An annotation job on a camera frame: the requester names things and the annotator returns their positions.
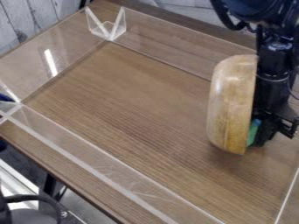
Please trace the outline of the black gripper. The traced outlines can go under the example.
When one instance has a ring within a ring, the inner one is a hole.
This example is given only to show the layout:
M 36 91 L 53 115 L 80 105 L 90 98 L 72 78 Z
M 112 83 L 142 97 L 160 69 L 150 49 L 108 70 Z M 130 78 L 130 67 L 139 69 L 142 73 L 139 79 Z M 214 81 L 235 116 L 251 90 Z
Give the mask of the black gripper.
M 259 119 L 262 124 L 258 128 L 255 146 L 263 147 L 276 133 L 292 139 L 299 129 L 299 115 L 295 112 L 254 110 L 252 120 Z

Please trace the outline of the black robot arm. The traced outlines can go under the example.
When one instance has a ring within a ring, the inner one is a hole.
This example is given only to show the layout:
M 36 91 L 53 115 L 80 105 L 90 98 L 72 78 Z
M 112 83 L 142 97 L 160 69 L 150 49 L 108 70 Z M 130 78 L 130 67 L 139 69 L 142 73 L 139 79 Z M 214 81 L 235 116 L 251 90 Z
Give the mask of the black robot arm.
M 299 76 L 299 0 L 210 0 L 219 20 L 232 31 L 256 34 L 256 92 L 252 146 L 263 146 L 280 133 L 294 137 L 299 115 L 291 110 Z

